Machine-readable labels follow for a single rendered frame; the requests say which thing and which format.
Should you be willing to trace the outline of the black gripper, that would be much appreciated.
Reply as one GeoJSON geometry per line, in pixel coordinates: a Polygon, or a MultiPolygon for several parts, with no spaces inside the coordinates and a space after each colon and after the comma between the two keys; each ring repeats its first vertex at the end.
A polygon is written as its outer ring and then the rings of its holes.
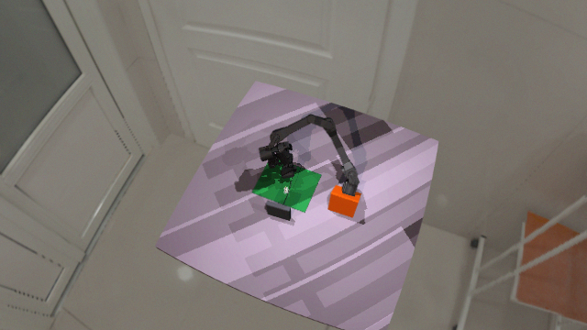
{"type": "Polygon", "coordinates": [[[292,144],[289,143],[289,148],[288,148],[288,155],[284,158],[279,158],[278,160],[280,161],[282,166],[282,170],[281,170],[281,175],[283,179],[286,178],[291,178],[294,176],[294,165],[293,165],[293,154],[291,154],[289,152],[289,150],[293,150],[292,144]]]}

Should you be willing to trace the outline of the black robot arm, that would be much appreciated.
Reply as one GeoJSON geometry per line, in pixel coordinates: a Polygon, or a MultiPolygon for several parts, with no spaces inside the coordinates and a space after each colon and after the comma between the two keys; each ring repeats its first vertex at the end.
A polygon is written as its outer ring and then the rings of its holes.
{"type": "Polygon", "coordinates": [[[341,166],[340,168],[343,171],[344,176],[347,177],[346,182],[344,182],[343,184],[342,192],[355,197],[355,192],[357,190],[358,184],[360,183],[357,177],[356,168],[349,160],[348,155],[338,137],[334,121],[330,117],[323,118],[317,115],[309,115],[297,122],[290,124],[289,126],[274,129],[270,134],[271,142],[269,146],[259,148],[261,161],[267,160],[268,165],[271,169],[275,168],[275,165],[281,166],[281,163],[278,161],[278,157],[286,157],[288,155],[288,148],[290,147],[288,141],[281,141],[294,131],[302,127],[305,127],[309,124],[313,124],[324,128],[326,132],[331,136],[336,151],[343,164],[343,166],[341,166]]]}

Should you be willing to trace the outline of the black cooling fan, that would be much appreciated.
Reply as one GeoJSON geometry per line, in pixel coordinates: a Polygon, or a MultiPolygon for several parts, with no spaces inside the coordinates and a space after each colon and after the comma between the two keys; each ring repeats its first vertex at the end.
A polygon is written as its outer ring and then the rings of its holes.
{"type": "Polygon", "coordinates": [[[290,221],[291,207],[267,201],[267,215],[272,215],[290,221]]]}

